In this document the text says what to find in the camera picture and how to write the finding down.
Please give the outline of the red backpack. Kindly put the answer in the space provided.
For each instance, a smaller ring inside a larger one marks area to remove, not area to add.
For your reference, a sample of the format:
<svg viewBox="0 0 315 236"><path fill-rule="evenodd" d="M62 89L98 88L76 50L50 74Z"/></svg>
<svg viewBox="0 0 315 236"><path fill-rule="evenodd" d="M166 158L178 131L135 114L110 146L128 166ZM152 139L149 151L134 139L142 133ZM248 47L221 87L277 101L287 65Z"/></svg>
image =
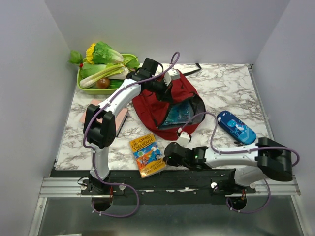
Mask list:
<svg viewBox="0 0 315 236"><path fill-rule="evenodd" d="M192 72L180 72L180 78L172 81L171 94L173 103L160 102L155 94L146 90L146 82L141 84L140 94L132 99L133 107L145 127L155 135L170 141L178 138L177 130L182 128L185 132L192 134L198 125L204 120L205 104L197 93L195 87L186 78L200 69ZM163 81L164 75L155 79ZM189 101L193 108L194 116L181 127L160 129L159 126L165 121L172 106Z"/></svg>

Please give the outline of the teal blue book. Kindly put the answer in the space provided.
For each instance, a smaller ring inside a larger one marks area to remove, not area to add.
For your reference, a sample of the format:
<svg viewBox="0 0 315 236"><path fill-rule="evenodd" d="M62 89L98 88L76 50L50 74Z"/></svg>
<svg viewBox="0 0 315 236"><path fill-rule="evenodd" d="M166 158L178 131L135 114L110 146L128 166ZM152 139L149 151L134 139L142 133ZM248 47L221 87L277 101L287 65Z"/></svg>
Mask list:
<svg viewBox="0 0 315 236"><path fill-rule="evenodd" d="M165 121L159 126L160 129L181 127L194 116L193 108L189 101L176 104L171 107Z"/></svg>

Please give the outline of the orange treehouse book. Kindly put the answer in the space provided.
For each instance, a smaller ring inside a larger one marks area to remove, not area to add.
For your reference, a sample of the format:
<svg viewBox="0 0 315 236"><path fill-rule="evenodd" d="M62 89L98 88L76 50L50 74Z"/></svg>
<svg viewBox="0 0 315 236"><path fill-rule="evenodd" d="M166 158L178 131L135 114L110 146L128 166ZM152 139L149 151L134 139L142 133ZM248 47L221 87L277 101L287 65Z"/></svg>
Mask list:
<svg viewBox="0 0 315 236"><path fill-rule="evenodd" d="M141 178L147 178L166 168L162 152L152 133L131 140L129 146Z"/></svg>

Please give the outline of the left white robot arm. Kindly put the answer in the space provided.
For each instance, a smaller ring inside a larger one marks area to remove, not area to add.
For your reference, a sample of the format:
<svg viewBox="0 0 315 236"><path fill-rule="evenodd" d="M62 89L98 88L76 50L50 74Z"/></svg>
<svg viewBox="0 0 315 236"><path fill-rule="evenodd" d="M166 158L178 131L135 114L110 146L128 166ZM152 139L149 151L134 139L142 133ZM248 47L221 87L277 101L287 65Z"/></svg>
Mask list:
<svg viewBox="0 0 315 236"><path fill-rule="evenodd" d="M139 69L127 74L122 85L108 99L97 106L88 106L84 121L83 146L92 150L90 174L95 178L92 188L96 193L104 194L109 189L109 182L106 180L110 173L109 146L116 138L116 117L144 90L156 94L164 101L170 99L172 79L168 71L172 66L173 64L159 75L155 75L158 62L146 58Z"/></svg>

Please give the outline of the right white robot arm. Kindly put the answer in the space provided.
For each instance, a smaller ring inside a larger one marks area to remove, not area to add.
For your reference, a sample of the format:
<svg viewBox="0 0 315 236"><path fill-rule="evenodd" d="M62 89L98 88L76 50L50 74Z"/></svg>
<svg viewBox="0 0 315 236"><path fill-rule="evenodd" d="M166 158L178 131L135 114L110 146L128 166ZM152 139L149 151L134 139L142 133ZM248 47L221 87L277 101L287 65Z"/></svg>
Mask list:
<svg viewBox="0 0 315 236"><path fill-rule="evenodd" d="M250 145L218 150L207 146L189 149L172 142L165 148L163 160L169 166L184 166L194 171L241 166L226 181L227 189L236 193L266 178L280 182L292 181L292 153L292 149L269 138L259 138L257 143Z"/></svg>

